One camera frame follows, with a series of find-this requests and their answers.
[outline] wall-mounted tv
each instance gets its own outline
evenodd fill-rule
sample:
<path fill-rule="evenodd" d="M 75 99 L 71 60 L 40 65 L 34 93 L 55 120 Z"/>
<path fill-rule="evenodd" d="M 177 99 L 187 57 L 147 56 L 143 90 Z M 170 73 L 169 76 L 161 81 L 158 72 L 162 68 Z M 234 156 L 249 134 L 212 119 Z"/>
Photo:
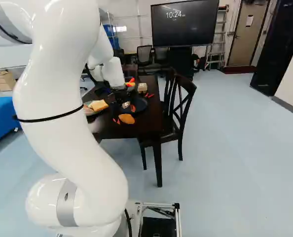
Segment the wall-mounted tv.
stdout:
<path fill-rule="evenodd" d="M 199 46 L 214 39 L 219 0 L 190 0 L 151 6 L 154 46 Z"/>

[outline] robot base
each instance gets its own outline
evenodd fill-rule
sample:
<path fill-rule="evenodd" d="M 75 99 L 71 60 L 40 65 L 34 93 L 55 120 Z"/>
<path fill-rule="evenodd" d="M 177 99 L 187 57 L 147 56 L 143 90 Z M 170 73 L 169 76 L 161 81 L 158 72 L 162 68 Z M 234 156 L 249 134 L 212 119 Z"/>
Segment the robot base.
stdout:
<path fill-rule="evenodd" d="M 178 203 L 128 201 L 132 237 L 182 237 L 181 210 Z M 69 237 L 57 234 L 57 237 Z M 113 237 L 129 237 L 125 214 Z"/>

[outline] black plate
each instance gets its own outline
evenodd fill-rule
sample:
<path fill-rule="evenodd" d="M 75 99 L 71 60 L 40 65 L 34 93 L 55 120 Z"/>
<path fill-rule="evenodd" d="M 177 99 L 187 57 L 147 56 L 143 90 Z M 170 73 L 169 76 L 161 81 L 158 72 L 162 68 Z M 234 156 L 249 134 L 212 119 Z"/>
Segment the black plate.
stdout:
<path fill-rule="evenodd" d="M 140 95 L 136 95 L 133 97 L 130 101 L 131 105 L 134 105 L 136 107 L 136 111 L 132 112 L 131 111 L 131 106 L 128 106 L 126 109 L 120 108 L 120 113 L 121 114 L 131 114 L 131 115 L 136 115 L 138 113 L 143 112 L 144 110 L 147 109 L 148 107 L 148 102 L 145 98 L 141 97 Z"/>

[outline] dark wooden table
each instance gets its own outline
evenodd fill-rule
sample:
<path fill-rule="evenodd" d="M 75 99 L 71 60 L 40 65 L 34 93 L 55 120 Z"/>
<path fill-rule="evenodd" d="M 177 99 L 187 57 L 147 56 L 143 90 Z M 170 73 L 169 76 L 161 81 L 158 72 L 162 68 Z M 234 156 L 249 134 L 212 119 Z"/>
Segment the dark wooden table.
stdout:
<path fill-rule="evenodd" d="M 148 100 L 148 108 L 135 118 L 135 124 L 127 125 L 121 123 L 121 125 L 118 125 L 112 120 L 112 115 L 109 109 L 106 109 L 98 117 L 88 117 L 87 120 L 90 124 L 93 135 L 98 140 L 117 138 L 151 139 L 153 141 L 157 185 L 158 187 L 162 187 L 162 157 L 160 134 L 163 130 L 163 116 L 158 83 L 155 76 L 139 76 L 139 78 L 136 77 L 136 83 L 140 82 L 147 83 L 148 92 L 154 93 L 154 96 Z M 87 102 L 90 100 L 106 99 L 106 94 L 97 96 L 95 93 L 96 89 L 97 88 L 94 87 L 91 91 L 89 91 L 83 97 L 83 102 Z"/>

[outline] ladder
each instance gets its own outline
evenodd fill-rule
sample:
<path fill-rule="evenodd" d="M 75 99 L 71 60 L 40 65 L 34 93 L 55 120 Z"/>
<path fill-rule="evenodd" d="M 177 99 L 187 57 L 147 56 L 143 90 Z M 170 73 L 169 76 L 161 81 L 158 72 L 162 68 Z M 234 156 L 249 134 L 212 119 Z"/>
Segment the ladder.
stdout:
<path fill-rule="evenodd" d="M 215 42 L 215 37 L 212 42 L 212 44 L 208 45 L 206 47 L 206 65 L 205 69 L 211 69 L 211 65 L 213 63 L 218 63 L 218 69 L 224 65 L 224 55 L 225 55 L 225 24 L 226 24 L 226 15 L 229 11 L 229 5 L 226 6 L 219 6 L 218 8 L 218 16 L 223 15 L 222 20 L 218 20 L 216 26 L 221 25 L 221 31 L 215 32 L 216 35 L 221 35 L 220 41 Z M 219 50 L 216 52 L 213 52 L 213 47 L 215 45 L 220 45 Z M 213 56 L 218 55 L 218 60 L 213 60 Z"/>

